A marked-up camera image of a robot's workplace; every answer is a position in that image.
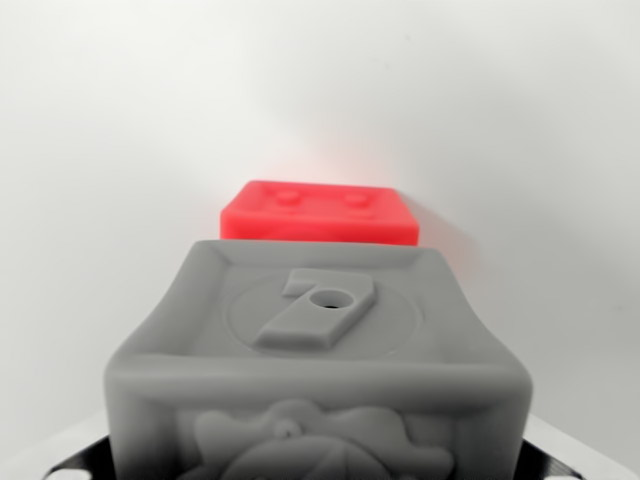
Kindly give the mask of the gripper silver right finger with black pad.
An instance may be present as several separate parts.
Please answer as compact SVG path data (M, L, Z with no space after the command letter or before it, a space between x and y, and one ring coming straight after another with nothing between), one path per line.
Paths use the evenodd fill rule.
M588 479L585 446L541 419L528 419L517 463L517 478Z

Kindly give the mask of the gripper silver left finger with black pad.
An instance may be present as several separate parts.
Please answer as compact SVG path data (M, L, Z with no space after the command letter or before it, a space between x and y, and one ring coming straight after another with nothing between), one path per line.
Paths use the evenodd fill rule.
M115 479L104 426L76 426L48 442L53 459L43 479Z

